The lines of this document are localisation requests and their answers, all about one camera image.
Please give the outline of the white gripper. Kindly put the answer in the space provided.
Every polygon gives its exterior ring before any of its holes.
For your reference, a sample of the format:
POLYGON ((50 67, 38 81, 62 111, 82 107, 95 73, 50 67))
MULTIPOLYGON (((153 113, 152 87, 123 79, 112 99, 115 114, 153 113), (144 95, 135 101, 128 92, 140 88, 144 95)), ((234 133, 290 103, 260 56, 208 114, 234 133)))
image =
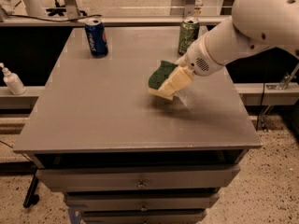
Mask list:
POLYGON ((158 89, 163 96, 171 96, 189 86, 193 82, 194 74, 207 77, 223 68, 222 64, 216 63, 208 54, 203 36, 192 42, 186 53, 176 61, 176 64, 180 66, 158 89))

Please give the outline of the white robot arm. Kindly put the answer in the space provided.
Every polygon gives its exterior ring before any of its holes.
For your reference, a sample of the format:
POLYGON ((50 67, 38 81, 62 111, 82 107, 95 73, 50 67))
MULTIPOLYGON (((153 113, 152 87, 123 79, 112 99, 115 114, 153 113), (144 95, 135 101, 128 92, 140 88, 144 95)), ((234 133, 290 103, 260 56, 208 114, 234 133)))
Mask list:
POLYGON ((231 16, 198 37, 158 92, 171 97, 226 64, 271 48, 299 52, 299 0, 234 0, 231 16))

